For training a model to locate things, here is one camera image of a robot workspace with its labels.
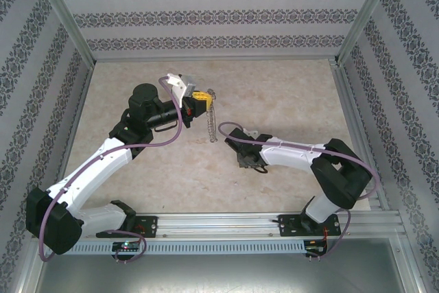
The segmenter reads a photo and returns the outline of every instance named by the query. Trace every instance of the black bracket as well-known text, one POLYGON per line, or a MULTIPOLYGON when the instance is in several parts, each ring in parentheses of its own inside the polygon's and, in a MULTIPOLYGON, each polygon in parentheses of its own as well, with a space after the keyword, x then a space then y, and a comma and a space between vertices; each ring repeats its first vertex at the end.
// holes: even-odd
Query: black bracket
POLYGON ((330 215, 327 220, 311 230, 302 227, 300 214, 280 214, 278 220, 273 220, 279 224, 281 237, 298 237, 298 236, 323 236, 324 230, 327 230, 328 236, 340 236, 340 223, 336 214, 330 215))
MULTIPOLYGON (((157 233, 158 217, 137 215, 134 219, 134 226, 131 232, 138 233, 144 238, 155 238, 157 233)), ((129 238, 133 240, 135 237, 123 235, 121 233, 107 233, 105 231, 96 234, 97 238, 129 238)))
MULTIPOLYGON (((231 137, 248 141, 266 142, 273 136, 268 134, 260 134, 256 140, 249 137, 239 128, 235 128, 231 133, 231 137)), ((266 174, 268 173, 265 166, 267 163, 261 157, 261 145, 253 145, 249 143, 241 143, 231 140, 229 138, 224 140, 229 147, 231 147, 237 153, 237 160, 240 167, 253 168, 256 172, 266 174)))

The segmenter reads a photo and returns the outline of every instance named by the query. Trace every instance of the wire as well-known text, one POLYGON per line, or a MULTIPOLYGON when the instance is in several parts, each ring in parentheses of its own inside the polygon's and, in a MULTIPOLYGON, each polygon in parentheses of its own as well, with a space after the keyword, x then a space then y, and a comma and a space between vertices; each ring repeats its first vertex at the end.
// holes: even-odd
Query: wire
POLYGON ((141 233, 145 233, 145 232, 146 232, 145 227, 142 226, 141 224, 137 224, 137 225, 134 227, 134 229, 136 229, 136 228, 139 228, 141 233))
POLYGON ((43 216, 43 221, 41 222, 41 227, 40 227, 40 234, 38 236, 38 254, 40 255, 40 259, 43 262, 48 262, 52 257, 54 257, 55 253, 52 252, 52 254, 50 254, 48 257, 46 257, 46 255, 44 254, 44 232, 46 229, 46 225, 47 225, 47 220, 49 219, 49 215, 52 212, 52 210, 54 209, 56 203, 59 201, 59 199, 61 198, 61 196, 63 194, 65 194, 69 187, 73 184, 73 182, 75 182, 75 180, 82 174, 84 173, 92 164, 96 163, 98 160, 102 159, 102 157, 105 157, 113 152, 116 152, 118 150, 122 150, 122 149, 132 149, 132 148, 153 148, 153 147, 163 147, 165 145, 168 145, 172 142, 174 142, 178 136, 180 135, 181 131, 182 131, 182 126, 183 126, 183 120, 182 120, 182 116, 181 116, 181 112, 180 112, 180 107, 178 105, 178 102, 176 100, 176 98, 174 97, 174 95, 172 95, 171 90, 168 88, 168 86, 166 86, 166 84, 164 83, 165 80, 167 80, 168 77, 162 77, 158 80, 158 82, 160 83, 160 85, 164 88, 164 90, 166 91, 166 93, 170 96, 172 103, 174 104, 174 106, 177 109, 177 116, 178 116, 178 129, 177 132, 175 133, 175 135, 169 139, 168 141, 165 142, 161 142, 161 143, 140 143, 140 144, 130 144, 130 145, 122 145, 120 147, 116 147, 113 149, 109 149, 105 152, 103 152, 102 154, 99 154, 98 156, 96 156, 95 158, 91 159, 88 163, 86 163, 83 167, 81 167, 81 169, 79 169, 75 175, 72 176, 72 178, 67 181, 67 183, 65 184, 65 186, 58 192, 58 194, 55 196, 55 198, 51 201, 49 207, 47 207, 47 210, 43 216))
POLYGON ((337 240, 335 241, 334 245, 332 245, 332 247, 323 255, 317 255, 316 253, 312 253, 307 251, 307 254, 313 255, 314 257, 318 257, 319 261, 321 259, 324 259, 325 257, 327 257, 328 255, 330 255, 334 250, 337 249, 337 247, 339 246, 340 242, 342 241, 344 235, 346 234, 349 224, 351 224, 351 211, 349 211, 348 209, 345 209, 343 211, 346 211, 348 213, 348 220, 346 221, 346 226, 344 226, 344 229, 342 231, 342 233, 340 234, 340 236, 337 238, 337 240))
POLYGON ((325 248, 328 246, 328 229, 326 227, 323 228, 323 241, 324 241, 323 248, 325 248))
POLYGON ((133 261, 136 261, 139 257, 141 257, 143 254, 145 254, 146 250, 147 250, 147 245, 146 245, 146 239, 144 238, 144 236, 139 235, 138 233, 131 233, 130 231, 122 231, 122 230, 105 230, 106 233, 121 233, 123 235, 131 235, 133 237, 138 237, 139 240, 138 242, 143 242, 143 248, 142 251, 138 254, 133 256, 131 259, 129 260, 120 260, 117 258, 117 255, 119 254, 119 252, 123 251, 121 249, 117 250, 115 253, 115 260, 117 263, 121 262, 123 264, 127 264, 133 261))
POLYGON ((344 229, 342 231, 342 233, 340 234, 340 236, 337 238, 337 240, 335 241, 334 245, 332 245, 331 249, 328 250, 325 254, 323 254, 320 259, 324 259, 325 257, 327 257, 328 255, 330 255, 334 250, 337 249, 338 245, 340 244, 340 242, 342 241, 344 235, 346 234, 349 224, 351 224, 351 211, 349 211, 348 209, 345 209, 344 211, 346 211, 348 213, 348 220, 346 221, 346 226, 344 226, 344 229))
POLYGON ((236 141, 236 142, 255 144, 255 145, 271 145, 271 146, 274 146, 274 147, 278 147, 278 146, 282 145, 282 146, 285 146, 285 147, 296 148, 296 149, 301 149, 301 150, 306 150, 306 151, 320 152, 322 154, 329 154, 331 156, 336 156, 336 157, 340 157, 340 158, 346 159, 348 161, 352 161, 352 162, 354 162, 354 163, 364 167, 365 169, 367 169, 369 171, 369 173, 372 174, 372 177, 375 180, 375 185, 372 188, 372 190, 370 190, 365 195, 360 196, 358 198, 358 200, 363 200, 363 199, 366 199, 366 198, 370 197, 381 186, 381 181, 379 180, 379 175, 378 175, 377 171, 375 171, 373 168, 371 168, 371 166, 369 166, 365 162, 360 161, 359 159, 357 159, 355 157, 349 156, 347 154, 342 154, 340 152, 334 152, 334 151, 320 149, 320 148, 312 148, 312 147, 309 147, 307 145, 301 145, 301 144, 292 143, 292 142, 283 142, 283 141, 282 142, 261 142, 261 141, 249 141, 249 140, 244 140, 244 139, 238 139, 237 137, 232 137, 231 135, 225 133, 222 130, 222 126, 224 126, 224 125, 234 125, 234 126, 237 126, 240 130, 244 130, 242 128, 242 126, 237 124, 237 123, 234 123, 233 121, 225 121, 225 122, 222 122, 220 125, 218 125, 218 131, 221 134, 223 134, 228 139, 236 141))

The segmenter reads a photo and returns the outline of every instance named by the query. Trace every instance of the patterned wallpaper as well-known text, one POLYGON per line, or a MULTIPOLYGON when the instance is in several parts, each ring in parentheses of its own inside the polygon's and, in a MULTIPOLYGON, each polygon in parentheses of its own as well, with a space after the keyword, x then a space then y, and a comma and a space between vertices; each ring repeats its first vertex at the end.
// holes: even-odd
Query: patterned wallpaper
POLYGON ((0 292, 29 234, 25 197, 56 182, 89 70, 48 0, 0 0, 0 292))
POLYGON ((365 0, 65 0, 96 59, 334 56, 365 0))
POLYGON ((393 209, 439 292, 439 0, 380 0, 345 69, 393 209))

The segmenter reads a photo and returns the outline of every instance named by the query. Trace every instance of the tiled floor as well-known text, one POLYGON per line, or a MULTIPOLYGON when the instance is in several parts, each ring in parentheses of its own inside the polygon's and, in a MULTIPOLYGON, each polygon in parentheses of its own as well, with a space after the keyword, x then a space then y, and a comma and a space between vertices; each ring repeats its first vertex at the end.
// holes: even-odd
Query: tiled floor
MULTIPOLYGON (((326 143, 337 137, 351 145, 327 60, 98 63, 67 173, 102 144, 136 85, 153 83, 160 99, 169 99, 157 82, 166 73, 192 75, 197 89, 213 89, 217 124, 236 121, 288 141, 326 143)), ((300 211, 320 194, 313 175, 298 169, 269 167, 264 175, 238 168, 222 136, 209 142, 206 121, 205 115, 195 119, 171 145, 145 149, 85 207, 120 199, 137 212, 300 211)), ((154 133, 154 142, 174 132, 154 133)), ((356 209, 369 209, 368 201, 356 209)))

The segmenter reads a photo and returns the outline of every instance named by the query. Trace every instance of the yellow gripper part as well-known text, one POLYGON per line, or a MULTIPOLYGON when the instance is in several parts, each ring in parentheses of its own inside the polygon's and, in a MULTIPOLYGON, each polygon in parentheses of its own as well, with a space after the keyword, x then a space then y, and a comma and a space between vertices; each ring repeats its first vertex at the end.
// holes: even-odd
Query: yellow gripper part
POLYGON ((212 95, 206 93, 206 92, 192 92, 192 97, 194 99, 198 100, 204 100, 206 101, 206 110, 208 110, 211 107, 212 104, 212 95))

